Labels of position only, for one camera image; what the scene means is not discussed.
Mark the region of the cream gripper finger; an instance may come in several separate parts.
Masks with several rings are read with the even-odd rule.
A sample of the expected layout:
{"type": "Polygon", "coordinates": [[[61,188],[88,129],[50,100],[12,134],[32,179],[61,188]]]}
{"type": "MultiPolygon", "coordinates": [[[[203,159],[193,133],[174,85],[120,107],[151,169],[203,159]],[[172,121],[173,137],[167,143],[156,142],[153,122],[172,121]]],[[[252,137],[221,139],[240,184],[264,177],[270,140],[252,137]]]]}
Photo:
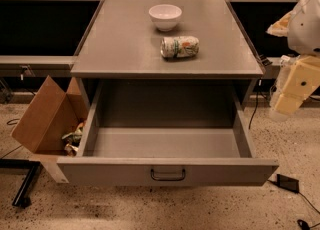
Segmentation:
{"type": "Polygon", "coordinates": [[[291,115],[302,105],[303,102],[304,99],[301,97],[279,93],[274,97],[274,109],[281,114],[291,115]]]}
{"type": "Polygon", "coordinates": [[[290,74],[291,67],[282,66],[275,82],[276,90],[272,93],[270,100],[269,116],[273,121],[283,122],[289,117],[286,109],[287,98],[284,95],[283,88],[290,74]]]}

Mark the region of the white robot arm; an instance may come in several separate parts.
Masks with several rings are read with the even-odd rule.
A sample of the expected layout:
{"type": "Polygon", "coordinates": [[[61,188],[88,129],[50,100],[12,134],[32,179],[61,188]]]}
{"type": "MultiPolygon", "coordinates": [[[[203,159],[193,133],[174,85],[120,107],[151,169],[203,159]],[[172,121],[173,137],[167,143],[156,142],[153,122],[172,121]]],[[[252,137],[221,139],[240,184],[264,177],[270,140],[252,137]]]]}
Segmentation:
{"type": "Polygon", "coordinates": [[[300,0],[267,33],[286,36],[288,47],[299,54],[282,57],[270,100],[270,118],[285,121],[320,86],[320,0],[300,0]]]}

